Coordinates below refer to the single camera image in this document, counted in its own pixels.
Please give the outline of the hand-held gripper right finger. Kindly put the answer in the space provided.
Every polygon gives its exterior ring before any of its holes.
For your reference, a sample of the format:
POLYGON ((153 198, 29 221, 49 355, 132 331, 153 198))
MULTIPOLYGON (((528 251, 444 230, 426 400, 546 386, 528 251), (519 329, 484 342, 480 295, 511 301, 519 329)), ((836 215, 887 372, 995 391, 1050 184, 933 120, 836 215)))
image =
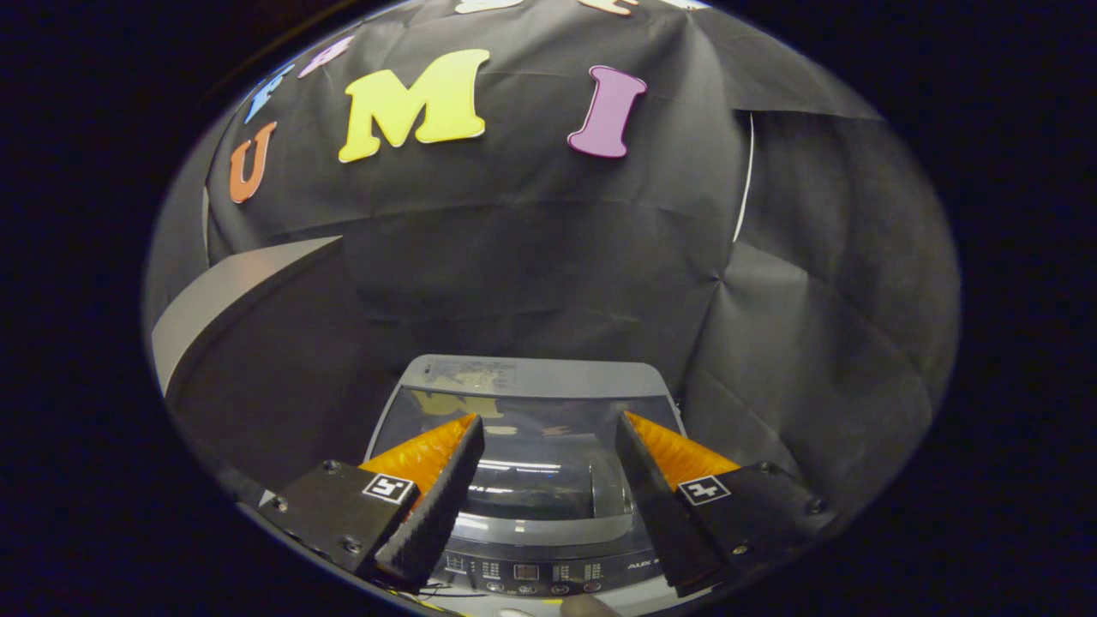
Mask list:
POLYGON ((737 464, 622 411, 617 456, 663 576, 680 597, 730 592, 804 554, 837 512, 771 461, 737 464))

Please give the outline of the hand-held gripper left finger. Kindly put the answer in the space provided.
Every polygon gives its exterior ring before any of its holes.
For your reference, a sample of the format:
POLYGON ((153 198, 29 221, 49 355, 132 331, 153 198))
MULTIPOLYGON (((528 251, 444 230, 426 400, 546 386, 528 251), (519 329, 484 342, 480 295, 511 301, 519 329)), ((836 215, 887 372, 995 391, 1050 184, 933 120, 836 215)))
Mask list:
POLYGON ((329 459, 257 508, 327 565, 399 592, 427 585, 485 449, 483 420, 446 422, 364 464, 329 459))

